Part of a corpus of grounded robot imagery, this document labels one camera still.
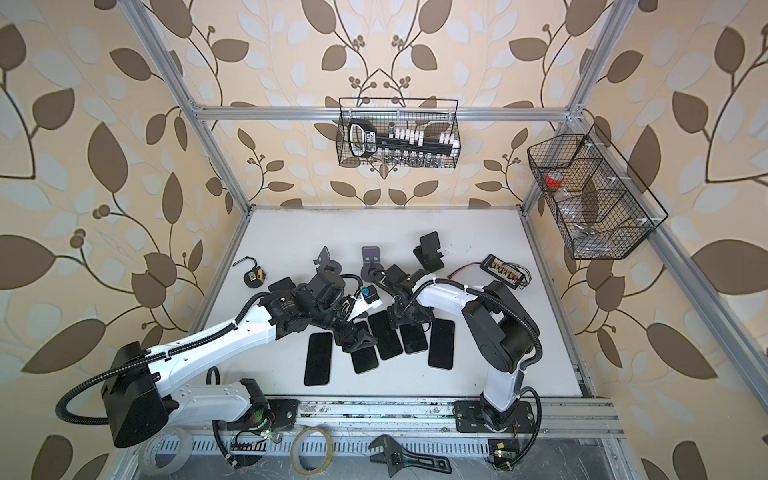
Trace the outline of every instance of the tape roll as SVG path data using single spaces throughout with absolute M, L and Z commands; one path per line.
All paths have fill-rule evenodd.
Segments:
M 325 460 L 323 460 L 323 463 L 320 464 L 319 467 L 315 468 L 314 470 L 306 470 L 303 466 L 301 466 L 301 463 L 299 462 L 299 449 L 296 448 L 296 445 L 300 445 L 304 440 L 304 437 L 308 436 L 312 432 L 318 432 L 323 437 L 325 437 L 326 444 L 328 445 L 328 451 L 326 452 Z M 293 440 L 293 444 L 290 446 L 290 464 L 293 465 L 293 469 L 299 472 L 301 475 L 310 476 L 322 473 L 326 468 L 328 468 L 328 465 L 331 464 L 332 458 L 333 442 L 331 442 L 331 435 L 328 435 L 328 432 L 318 427 L 311 427 L 302 430 L 302 432 L 296 436 L 296 438 Z
M 168 462 L 168 465 L 158 467 L 156 461 L 157 452 L 160 450 L 163 442 L 174 435 L 179 439 L 179 447 L 176 449 L 176 456 L 174 456 L 173 460 Z M 183 467 L 190 456 L 192 456 L 193 443 L 192 434 L 185 429 L 170 427 L 169 429 L 161 430 L 154 437 L 147 440 L 141 447 L 139 470 L 145 475 L 169 475 L 174 473 Z

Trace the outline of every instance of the white board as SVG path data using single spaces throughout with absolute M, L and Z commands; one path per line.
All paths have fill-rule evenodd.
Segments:
M 420 268 L 413 255 L 422 235 L 437 231 L 445 254 L 445 277 L 469 262 L 482 261 L 488 253 L 520 263 L 533 273 L 531 285 L 515 295 L 541 330 L 544 357 L 529 368 L 525 385 L 542 396 L 581 396 L 558 324 L 517 210 L 256 210 L 235 259 L 255 257 L 267 274 L 267 283 L 286 276 L 293 282 L 309 282 L 315 273 L 313 259 L 323 246 L 341 263 L 343 273 L 360 275 L 362 247 L 381 249 L 382 264 L 397 264 L 406 273 Z M 211 311 L 207 326 L 235 317 L 258 291 L 248 288 L 243 274 L 253 264 L 243 262 L 230 269 Z M 477 266 L 454 277 L 468 285 L 487 285 L 493 277 Z M 352 293 L 356 284 L 348 282 Z M 381 293 L 385 305 L 391 303 Z M 222 382 L 254 378 L 267 395 L 328 396 L 476 396 L 485 386 L 488 364 L 480 355 L 463 317 L 440 310 L 438 318 L 456 323 L 454 367 L 434 369 L 427 365 L 428 352 L 403 353 L 361 375 L 341 347 L 333 346 L 330 383 L 304 386 L 306 349 L 310 326 L 266 346 L 259 346 L 219 365 Z

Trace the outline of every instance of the black wire basket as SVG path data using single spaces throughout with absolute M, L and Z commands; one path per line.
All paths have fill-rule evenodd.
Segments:
M 455 168 L 457 109 L 457 100 L 442 98 L 340 98 L 339 165 Z
M 562 134 L 528 149 L 534 179 L 575 260 L 627 257 L 669 214 L 632 166 L 617 172 L 605 159 L 594 127 Z M 653 200 L 640 202 L 635 194 Z

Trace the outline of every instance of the black smartphone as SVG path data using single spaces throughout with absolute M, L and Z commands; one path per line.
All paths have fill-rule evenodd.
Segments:
M 429 337 L 429 366 L 436 369 L 453 369 L 453 340 L 456 324 L 452 320 L 434 319 Z
M 371 325 L 371 333 L 379 341 L 376 349 L 382 360 L 389 360 L 402 353 L 400 337 L 397 336 L 397 330 L 389 327 L 389 314 L 386 310 L 368 317 L 368 323 Z
M 357 327 L 357 331 L 365 330 L 366 332 L 371 333 L 371 330 L 368 328 L 368 323 L 365 320 L 355 322 L 355 327 Z M 357 350 L 349 355 L 352 357 L 352 367 L 358 375 L 373 370 L 379 366 L 379 359 L 376 358 L 376 351 L 372 346 Z
M 304 385 L 328 385 L 331 380 L 331 353 L 333 352 L 333 334 L 313 333 L 310 346 L 306 349 L 304 367 Z
M 429 348 L 427 335 L 424 334 L 421 324 L 401 325 L 400 336 L 402 336 L 402 346 L 406 353 L 423 352 Z

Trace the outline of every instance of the aluminum frame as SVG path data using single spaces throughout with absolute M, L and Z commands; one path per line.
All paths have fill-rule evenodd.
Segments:
M 208 129 L 205 121 L 196 116 L 193 110 L 192 96 L 187 90 L 183 78 L 179 75 L 179 71 L 176 69 L 170 54 L 163 46 L 160 36 L 154 29 L 144 4 L 141 3 L 141 0 L 120 0 L 118 3 L 120 3 L 120 7 L 123 9 L 128 23 L 136 31 L 136 36 L 139 37 L 141 44 L 147 49 L 147 53 L 160 72 L 160 76 L 165 80 L 165 85 L 168 87 L 170 94 L 173 95 L 181 113 L 186 118 L 187 124 L 203 144 L 211 166 L 221 176 L 221 180 L 229 193 L 232 194 L 237 208 L 243 214 L 247 213 L 250 210 L 248 197 L 246 197 L 245 192 L 240 187 L 240 182 L 237 181 L 237 177 L 235 177 L 227 159 L 219 148 L 213 132 Z

